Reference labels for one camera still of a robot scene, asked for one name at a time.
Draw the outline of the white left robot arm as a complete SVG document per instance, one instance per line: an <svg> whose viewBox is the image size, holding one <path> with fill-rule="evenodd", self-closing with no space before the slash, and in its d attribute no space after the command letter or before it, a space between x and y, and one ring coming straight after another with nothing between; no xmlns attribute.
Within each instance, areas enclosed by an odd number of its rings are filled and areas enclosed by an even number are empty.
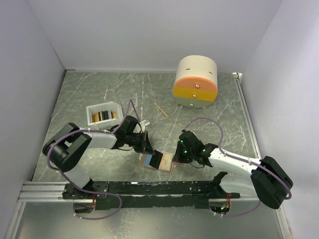
<svg viewBox="0 0 319 239"><path fill-rule="evenodd" d="M84 129L68 123L43 147L48 165L54 164L59 171L74 184L75 193L82 199L93 193L93 180L79 165L84 152L89 148L124 150L127 145L136 153L154 155L148 132L133 116L126 116L120 124L107 130Z"/></svg>

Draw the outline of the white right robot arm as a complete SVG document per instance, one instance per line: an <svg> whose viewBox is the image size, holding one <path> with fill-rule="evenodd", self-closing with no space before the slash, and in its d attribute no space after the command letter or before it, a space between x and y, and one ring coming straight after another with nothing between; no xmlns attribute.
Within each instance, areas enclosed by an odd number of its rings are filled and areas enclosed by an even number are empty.
<svg viewBox="0 0 319 239"><path fill-rule="evenodd" d="M293 182L278 162L269 156L263 159L248 158L224 151L215 144L203 144L189 130L183 130L177 142L174 161L223 168L239 176L250 178L259 200L272 209L278 209L284 200L291 198Z"/></svg>

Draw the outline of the pink leather card holder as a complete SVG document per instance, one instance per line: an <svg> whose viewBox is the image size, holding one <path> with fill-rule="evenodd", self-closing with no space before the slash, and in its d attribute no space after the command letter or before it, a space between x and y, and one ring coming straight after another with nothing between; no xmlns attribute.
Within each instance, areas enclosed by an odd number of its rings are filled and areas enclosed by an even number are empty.
<svg viewBox="0 0 319 239"><path fill-rule="evenodd" d="M173 161L173 154L159 151L157 155L140 154L141 167L157 170L165 173L172 173L174 168L181 163Z"/></svg>

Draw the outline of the white card storage box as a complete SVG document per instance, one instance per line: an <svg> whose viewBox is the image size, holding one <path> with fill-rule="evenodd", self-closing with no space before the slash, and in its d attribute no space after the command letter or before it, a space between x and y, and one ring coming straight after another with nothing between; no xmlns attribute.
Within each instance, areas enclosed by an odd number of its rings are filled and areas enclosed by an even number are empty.
<svg viewBox="0 0 319 239"><path fill-rule="evenodd" d="M106 102L86 107L87 125L91 129L103 130L120 124L123 112L120 104Z"/></svg>

